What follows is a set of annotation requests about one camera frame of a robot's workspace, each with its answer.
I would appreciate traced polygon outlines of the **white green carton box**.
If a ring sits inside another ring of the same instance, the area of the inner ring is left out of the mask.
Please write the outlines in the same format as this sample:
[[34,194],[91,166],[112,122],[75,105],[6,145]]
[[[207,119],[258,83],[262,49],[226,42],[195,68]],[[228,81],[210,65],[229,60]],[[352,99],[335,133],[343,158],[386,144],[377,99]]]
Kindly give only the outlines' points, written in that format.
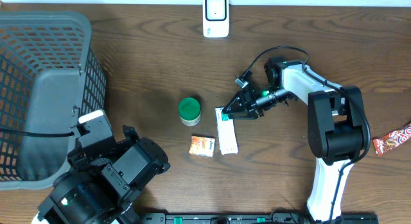
[[234,122],[223,113],[223,108],[215,108],[216,123],[218,129],[218,142],[222,155],[238,154]]

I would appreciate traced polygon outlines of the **small orange snack packet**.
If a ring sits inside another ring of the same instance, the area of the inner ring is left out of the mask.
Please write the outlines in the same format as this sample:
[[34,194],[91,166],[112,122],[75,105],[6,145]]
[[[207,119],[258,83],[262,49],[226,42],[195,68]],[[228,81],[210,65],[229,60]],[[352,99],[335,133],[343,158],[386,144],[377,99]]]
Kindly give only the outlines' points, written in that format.
[[189,154],[203,157],[213,157],[215,138],[192,136]]

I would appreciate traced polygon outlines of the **red chocolate bar wrapper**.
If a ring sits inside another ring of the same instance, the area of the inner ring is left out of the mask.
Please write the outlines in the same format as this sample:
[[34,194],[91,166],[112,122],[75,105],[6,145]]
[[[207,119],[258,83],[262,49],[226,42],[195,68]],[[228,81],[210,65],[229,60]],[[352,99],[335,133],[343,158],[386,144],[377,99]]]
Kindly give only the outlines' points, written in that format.
[[393,150],[410,138],[410,123],[403,128],[391,131],[387,135],[372,140],[376,154],[381,157],[384,153]]

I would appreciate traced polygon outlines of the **green lid jar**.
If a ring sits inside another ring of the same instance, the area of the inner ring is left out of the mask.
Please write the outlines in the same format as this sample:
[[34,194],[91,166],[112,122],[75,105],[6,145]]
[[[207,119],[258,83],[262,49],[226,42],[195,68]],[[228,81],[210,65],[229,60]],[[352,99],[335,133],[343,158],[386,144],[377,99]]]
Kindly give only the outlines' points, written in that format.
[[197,125],[201,119],[200,103],[195,98],[184,98],[179,103],[179,117],[186,126]]

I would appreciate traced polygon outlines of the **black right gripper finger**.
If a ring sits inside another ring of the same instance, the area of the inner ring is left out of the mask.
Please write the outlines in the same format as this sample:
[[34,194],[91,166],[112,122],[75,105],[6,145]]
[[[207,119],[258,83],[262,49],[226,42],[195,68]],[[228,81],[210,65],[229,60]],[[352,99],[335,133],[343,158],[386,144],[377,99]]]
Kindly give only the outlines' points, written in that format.
[[229,119],[242,119],[242,120],[255,120],[259,117],[259,114],[255,111],[252,112],[235,112],[228,114]]
[[245,106],[245,93],[241,90],[238,91],[234,97],[228,102],[228,104],[223,108],[222,112],[224,114],[240,114],[246,112]]

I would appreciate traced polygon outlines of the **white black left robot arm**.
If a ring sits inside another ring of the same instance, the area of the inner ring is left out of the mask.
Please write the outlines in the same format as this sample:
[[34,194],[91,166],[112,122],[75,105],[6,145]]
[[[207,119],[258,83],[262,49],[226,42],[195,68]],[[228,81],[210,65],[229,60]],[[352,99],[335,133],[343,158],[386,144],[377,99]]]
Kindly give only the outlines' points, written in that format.
[[165,151],[151,139],[123,126],[113,136],[68,155],[71,169],[53,183],[33,223],[141,223],[134,202],[144,187],[170,168]]

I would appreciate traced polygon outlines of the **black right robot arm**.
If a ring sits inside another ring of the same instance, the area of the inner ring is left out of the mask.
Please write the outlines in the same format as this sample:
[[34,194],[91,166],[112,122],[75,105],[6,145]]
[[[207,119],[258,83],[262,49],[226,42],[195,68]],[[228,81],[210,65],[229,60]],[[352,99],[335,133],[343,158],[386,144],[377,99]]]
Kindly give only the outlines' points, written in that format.
[[308,106],[308,143],[315,176],[306,203],[311,223],[342,220],[341,201],[354,162],[369,144],[369,128],[357,87],[342,87],[314,73],[302,60],[269,58],[268,87],[256,91],[251,74],[238,77],[241,90],[223,108],[229,119],[257,119],[279,103],[301,100]]

